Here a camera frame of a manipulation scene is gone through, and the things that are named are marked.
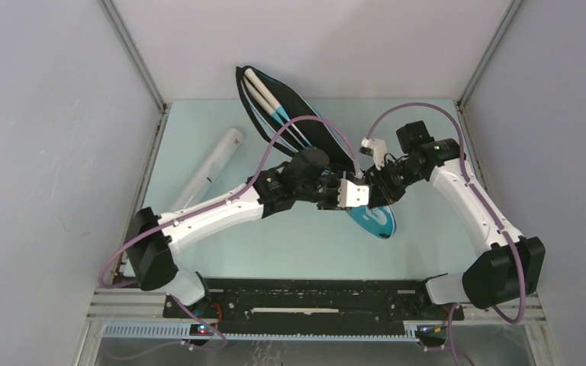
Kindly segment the aluminium frame post right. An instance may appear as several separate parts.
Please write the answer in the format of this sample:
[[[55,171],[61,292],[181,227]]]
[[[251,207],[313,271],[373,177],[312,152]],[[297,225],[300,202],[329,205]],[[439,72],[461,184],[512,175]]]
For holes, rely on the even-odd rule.
[[[525,0],[512,0],[510,2],[499,25],[494,31],[488,45],[486,46],[481,59],[479,60],[477,66],[474,69],[474,72],[472,73],[459,97],[457,105],[460,111],[463,111],[465,106],[469,103],[475,92],[475,89],[481,81],[482,76],[484,75],[486,69],[490,66],[491,61],[493,60],[497,51],[500,49],[504,38],[507,36],[507,33],[519,16],[519,13],[525,3]]]

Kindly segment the aluminium frame post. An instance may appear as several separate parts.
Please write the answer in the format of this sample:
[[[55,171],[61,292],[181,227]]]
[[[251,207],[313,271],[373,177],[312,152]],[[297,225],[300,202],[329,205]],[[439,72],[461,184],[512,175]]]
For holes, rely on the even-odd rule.
[[[153,103],[156,105],[157,110],[164,114],[167,109],[167,103],[161,95],[158,86],[151,75],[151,72],[147,66],[147,63],[143,59],[140,49],[136,45],[128,26],[126,25],[122,14],[120,13],[115,2],[112,0],[98,0],[98,3],[112,26],[114,33],[119,39],[124,52],[129,57],[129,60],[138,73],[145,89],[150,94]]]
[[[484,75],[486,69],[490,66],[491,61],[493,60],[497,51],[500,49],[504,38],[507,36],[507,33],[519,16],[519,13],[525,3],[525,0],[512,0],[510,2],[499,25],[494,31],[488,45],[486,46],[481,59],[479,60],[477,66],[474,69],[474,72],[472,73],[459,97],[457,105],[460,111],[463,111],[465,106],[469,103],[475,92],[475,89],[481,81],[482,76]]]

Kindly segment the aluminium frame post left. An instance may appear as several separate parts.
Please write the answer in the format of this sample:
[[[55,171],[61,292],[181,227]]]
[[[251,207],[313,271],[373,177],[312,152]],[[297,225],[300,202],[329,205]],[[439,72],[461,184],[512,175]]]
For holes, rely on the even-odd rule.
[[[124,52],[129,57],[129,60],[138,73],[145,89],[150,94],[153,103],[156,105],[157,110],[164,114],[167,109],[167,103],[161,95],[158,86],[151,75],[151,72],[147,66],[147,63],[143,59],[140,49],[136,45],[128,26],[126,25],[122,14],[120,13],[115,2],[112,0],[98,0],[98,3],[112,26],[114,33],[119,39]]]

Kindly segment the blue racket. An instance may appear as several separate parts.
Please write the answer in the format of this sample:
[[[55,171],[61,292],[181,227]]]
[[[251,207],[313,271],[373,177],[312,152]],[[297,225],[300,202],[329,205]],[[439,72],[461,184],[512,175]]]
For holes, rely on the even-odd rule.
[[[258,69],[238,66],[235,76],[241,103],[266,142],[293,117],[314,115],[313,108],[292,89]]]
[[[253,103],[255,114],[258,115],[258,120],[262,125],[267,126],[274,133],[278,128],[290,121],[291,118],[283,108],[282,103],[256,75],[244,76],[242,81],[244,90],[249,100]],[[279,139],[280,143],[287,146],[291,151],[298,151],[309,146],[309,141],[302,136],[301,131],[295,125],[291,125],[282,133]]]

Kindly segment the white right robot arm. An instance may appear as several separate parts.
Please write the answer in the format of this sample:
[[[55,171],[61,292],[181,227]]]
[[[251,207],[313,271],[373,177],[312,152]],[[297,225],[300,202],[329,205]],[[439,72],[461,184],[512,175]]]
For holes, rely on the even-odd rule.
[[[361,153],[374,164],[365,171],[371,187],[370,207],[398,202],[407,187],[425,180],[453,207],[465,226],[476,260],[461,274],[424,280],[416,294],[416,314],[432,319],[444,304],[470,303],[486,309],[537,289],[546,254],[538,237],[525,237],[483,191],[461,146],[452,138],[435,140],[423,121],[396,132],[404,155],[396,159],[381,139],[364,138]]]

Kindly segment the white shuttlecock tube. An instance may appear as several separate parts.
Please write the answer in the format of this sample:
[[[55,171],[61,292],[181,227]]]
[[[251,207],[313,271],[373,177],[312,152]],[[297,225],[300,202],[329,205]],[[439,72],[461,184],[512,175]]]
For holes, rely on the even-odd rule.
[[[184,210],[203,201],[211,185],[227,166],[242,145],[245,135],[237,128],[230,128],[217,145],[204,156],[194,175],[179,192],[169,211]]]

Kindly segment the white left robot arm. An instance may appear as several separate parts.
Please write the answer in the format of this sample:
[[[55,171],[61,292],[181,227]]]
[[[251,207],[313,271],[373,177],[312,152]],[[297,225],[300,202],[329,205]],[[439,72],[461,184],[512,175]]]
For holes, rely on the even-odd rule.
[[[199,273],[177,262],[180,252],[221,230],[290,210],[298,201],[337,210],[340,185],[351,175],[331,167],[323,150],[309,147],[290,161],[249,177],[229,193],[195,206],[164,213],[142,208],[126,234],[128,240],[139,239],[126,251],[138,287],[172,291],[190,316],[204,316],[211,307],[207,287]]]

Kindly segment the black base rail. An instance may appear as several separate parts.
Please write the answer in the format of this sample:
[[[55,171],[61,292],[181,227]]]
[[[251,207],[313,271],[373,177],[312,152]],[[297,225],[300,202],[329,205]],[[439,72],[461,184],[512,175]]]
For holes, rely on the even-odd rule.
[[[220,331],[275,335],[401,334],[416,322],[443,324],[448,305],[430,302],[422,281],[206,278],[196,315]]]

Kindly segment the blue racket bag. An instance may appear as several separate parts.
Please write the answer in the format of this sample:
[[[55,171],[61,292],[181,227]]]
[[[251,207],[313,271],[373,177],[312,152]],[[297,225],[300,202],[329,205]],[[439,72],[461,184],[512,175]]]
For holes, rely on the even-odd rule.
[[[235,68],[237,91],[241,103],[259,135],[270,142],[285,123],[295,117],[320,117],[305,99],[285,83],[265,74],[255,66]],[[274,147],[287,156],[306,147],[323,150],[330,168],[339,173],[353,173],[353,154],[346,139],[334,128],[315,120],[303,120],[291,125],[280,135]],[[378,239],[391,238],[397,229],[394,212],[389,206],[348,210],[352,221]]]

